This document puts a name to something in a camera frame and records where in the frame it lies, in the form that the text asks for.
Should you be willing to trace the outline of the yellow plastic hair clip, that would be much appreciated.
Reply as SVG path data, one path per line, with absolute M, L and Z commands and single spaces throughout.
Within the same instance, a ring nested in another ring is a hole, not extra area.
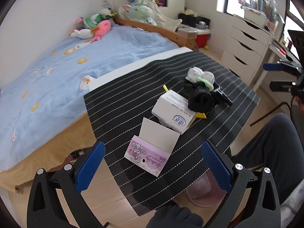
M 166 87 L 165 84 L 162 86 L 162 88 L 164 88 L 165 92 L 169 91 L 169 89 Z M 195 118 L 206 119 L 207 117 L 206 117 L 205 113 L 196 113 Z

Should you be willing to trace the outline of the purple cartoon paper box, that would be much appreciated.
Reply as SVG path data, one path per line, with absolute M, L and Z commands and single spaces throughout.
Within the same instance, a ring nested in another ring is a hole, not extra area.
M 131 139 L 124 158 L 157 177 L 179 137 L 178 132 L 143 118 L 140 133 Z

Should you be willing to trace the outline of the black sock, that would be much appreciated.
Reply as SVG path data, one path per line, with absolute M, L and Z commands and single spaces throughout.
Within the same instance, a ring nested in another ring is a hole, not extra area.
M 197 113 L 208 113 L 214 107 L 213 97 L 208 87 L 203 83 L 194 87 L 188 95 L 188 108 Z

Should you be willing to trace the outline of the white printed carton box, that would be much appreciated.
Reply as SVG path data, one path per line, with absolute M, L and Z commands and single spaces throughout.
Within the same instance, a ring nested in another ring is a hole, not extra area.
M 180 134 L 185 133 L 196 119 L 196 112 L 188 108 L 188 100 L 173 90 L 165 92 L 158 98 L 151 113 L 163 126 Z

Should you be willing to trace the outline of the pink trash bin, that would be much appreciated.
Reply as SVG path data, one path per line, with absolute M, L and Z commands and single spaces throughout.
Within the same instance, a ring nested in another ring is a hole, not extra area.
M 210 169 L 186 189 L 189 201 L 198 207 L 211 207 L 220 203 L 225 195 Z

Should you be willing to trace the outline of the white drawer cabinet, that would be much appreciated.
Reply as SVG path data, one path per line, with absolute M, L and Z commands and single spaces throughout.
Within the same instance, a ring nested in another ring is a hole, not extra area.
M 235 15 L 221 64 L 253 87 L 262 73 L 262 62 L 274 35 Z

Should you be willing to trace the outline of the black striped table mat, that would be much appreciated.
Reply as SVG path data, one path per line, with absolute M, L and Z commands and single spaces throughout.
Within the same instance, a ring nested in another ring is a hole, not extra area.
M 200 98 L 210 105 L 205 118 L 189 110 L 185 97 L 190 68 L 212 72 L 214 89 L 231 101 Z M 191 51 L 148 63 L 86 94 L 85 106 L 94 135 L 105 145 L 106 163 L 137 215 L 159 208 L 198 180 L 208 169 L 204 141 L 225 152 L 259 103 L 258 95 L 241 79 L 201 52 Z M 149 138 L 174 139 L 168 156 L 156 158 L 128 152 L 142 125 Z

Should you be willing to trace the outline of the red cooler box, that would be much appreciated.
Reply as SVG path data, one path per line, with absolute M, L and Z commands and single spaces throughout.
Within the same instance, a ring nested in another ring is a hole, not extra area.
M 204 48 L 211 36 L 209 29 L 198 29 L 196 28 L 196 45 L 198 48 Z

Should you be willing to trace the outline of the light blue bed blanket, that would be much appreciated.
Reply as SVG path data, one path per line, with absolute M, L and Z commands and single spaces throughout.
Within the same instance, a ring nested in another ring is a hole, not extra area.
M 115 25 L 93 43 L 71 38 L 50 49 L 1 90 L 1 170 L 83 116 L 90 81 L 176 48 L 158 33 Z

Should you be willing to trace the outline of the white small table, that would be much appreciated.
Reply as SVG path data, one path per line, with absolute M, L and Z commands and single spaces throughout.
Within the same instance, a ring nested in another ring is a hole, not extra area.
M 111 82 L 121 76 L 124 76 L 130 72 L 133 72 L 135 70 L 138 70 L 139 68 L 146 66 L 150 62 L 171 58 L 173 56 L 184 54 L 186 52 L 191 52 L 191 51 L 192 50 L 187 47 L 180 47 L 177 49 L 172 49 L 170 51 L 162 52 L 162 53 L 135 61 L 133 63 L 120 67 L 114 71 L 111 71 L 97 79 L 94 79 L 92 82 L 90 82 L 88 84 L 89 90 L 93 91 L 108 82 Z

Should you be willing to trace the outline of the large teal unicorn plush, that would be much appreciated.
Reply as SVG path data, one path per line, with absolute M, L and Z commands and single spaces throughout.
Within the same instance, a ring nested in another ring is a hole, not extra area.
M 144 1 L 135 5 L 124 5 L 123 7 L 130 20 L 157 26 L 156 22 L 152 18 L 153 11 L 146 6 Z

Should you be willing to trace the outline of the white seal plush toy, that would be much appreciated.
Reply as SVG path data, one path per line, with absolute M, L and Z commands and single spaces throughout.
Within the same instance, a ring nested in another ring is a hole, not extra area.
M 92 39 L 94 37 L 94 34 L 91 32 L 90 29 L 82 29 L 77 30 L 75 29 L 71 34 L 71 38 L 80 38 L 80 39 Z

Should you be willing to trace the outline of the pink whale plush toy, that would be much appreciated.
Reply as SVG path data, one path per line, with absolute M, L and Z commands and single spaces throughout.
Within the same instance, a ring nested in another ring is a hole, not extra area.
M 104 35 L 106 35 L 111 29 L 111 22 L 109 20 L 101 21 L 96 27 L 91 30 L 93 38 L 91 42 L 99 41 Z

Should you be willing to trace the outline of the green striped plush toy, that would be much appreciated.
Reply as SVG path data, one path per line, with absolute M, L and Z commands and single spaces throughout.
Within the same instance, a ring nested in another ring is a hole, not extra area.
M 83 23 L 87 29 L 93 29 L 96 27 L 101 21 L 110 19 L 110 15 L 104 15 L 101 13 L 96 13 L 90 17 L 84 17 Z

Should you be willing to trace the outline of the wooden bed frame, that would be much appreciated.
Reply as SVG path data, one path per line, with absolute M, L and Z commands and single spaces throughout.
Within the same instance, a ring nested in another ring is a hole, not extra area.
M 176 43 L 179 47 L 187 47 L 191 50 L 195 48 L 195 37 L 186 36 L 186 34 L 183 32 L 174 32 L 168 29 L 164 29 L 162 27 L 153 26 L 142 22 L 125 20 L 121 18 L 115 18 L 114 21 L 115 23 L 121 26 L 130 26 L 132 28 L 139 28 L 144 31 L 158 33 L 164 38 L 167 38 L 170 41 Z

